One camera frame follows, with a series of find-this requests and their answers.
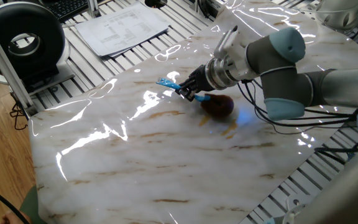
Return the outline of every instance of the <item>marble surface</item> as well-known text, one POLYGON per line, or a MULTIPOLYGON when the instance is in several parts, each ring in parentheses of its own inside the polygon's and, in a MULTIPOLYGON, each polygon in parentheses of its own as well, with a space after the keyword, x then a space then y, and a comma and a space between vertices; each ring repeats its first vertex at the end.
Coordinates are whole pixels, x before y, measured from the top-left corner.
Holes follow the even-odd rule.
POLYGON ((209 29, 30 119, 45 221, 236 224, 335 132, 277 134, 236 87, 215 93, 231 96, 235 108, 213 120, 197 102, 155 84, 185 80, 235 25, 247 41, 297 28, 306 42, 300 72, 358 68, 356 43, 299 12, 268 0, 229 1, 209 29))

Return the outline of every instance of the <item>brown object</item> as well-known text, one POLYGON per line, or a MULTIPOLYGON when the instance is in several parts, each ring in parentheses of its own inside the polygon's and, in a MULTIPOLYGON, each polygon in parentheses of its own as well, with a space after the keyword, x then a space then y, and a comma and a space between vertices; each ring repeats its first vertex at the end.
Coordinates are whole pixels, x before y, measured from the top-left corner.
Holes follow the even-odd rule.
MULTIPOLYGON (((24 197, 35 184, 34 167, 29 141, 29 128, 14 129, 14 119, 9 116, 15 101, 7 85, 0 84, 0 194, 19 208, 24 197)), ((27 124, 19 117, 17 126, 27 124)), ((0 222, 9 209, 0 202, 0 222)))
POLYGON ((225 118, 229 116, 234 109, 234 102, 230 96, 206 94, 211 99, 202 101, 201 107, 213 118, 225 118))

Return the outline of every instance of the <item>table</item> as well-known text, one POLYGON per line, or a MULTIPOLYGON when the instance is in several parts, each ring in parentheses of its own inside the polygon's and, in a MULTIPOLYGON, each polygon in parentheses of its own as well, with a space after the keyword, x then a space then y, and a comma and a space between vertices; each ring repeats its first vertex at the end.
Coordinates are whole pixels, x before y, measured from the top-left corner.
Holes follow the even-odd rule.
POLYGON ((311 155, 309 145, 334 130, 308 131, 309 142, 274 134, 233 88, 219 92, 234 98, 233 116, 213 121, 154 82, 184 80, 234 25, 255 40, 285 24, 300 26, 308 43, 299 71, 358 67, 356 43, 300 13, 267 1, 230 2, 211 29, 31 118, 41 216, 58 223, 239 223, 311 155))

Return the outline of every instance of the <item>black device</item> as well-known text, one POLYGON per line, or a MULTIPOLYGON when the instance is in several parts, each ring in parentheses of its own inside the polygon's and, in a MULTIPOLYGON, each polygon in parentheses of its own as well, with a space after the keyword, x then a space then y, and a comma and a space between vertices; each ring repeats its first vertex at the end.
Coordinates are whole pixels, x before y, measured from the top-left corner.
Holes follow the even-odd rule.
POLYGON ((58 74, 56 64, 64 50, 65 35, 57 18, 43 6, 10 2, 0 6, 0 44, 24 85, 31 86, 58 74), (19 48, 12 40, 23 34, 34 41, 19 48))
POLYGON ((57 17, 61 23, 88 8, 87 0, 44 0, 42 3, 57 17))

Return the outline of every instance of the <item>paper document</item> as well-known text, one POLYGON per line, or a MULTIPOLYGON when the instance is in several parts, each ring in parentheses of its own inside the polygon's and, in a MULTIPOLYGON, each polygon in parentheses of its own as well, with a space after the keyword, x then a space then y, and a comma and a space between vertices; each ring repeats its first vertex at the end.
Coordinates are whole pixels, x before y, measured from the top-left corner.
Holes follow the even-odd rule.
POLYGON ((152 9, 136 3, 75 27, 100 56, 116 55, 168 29, 169 23, 152 9))

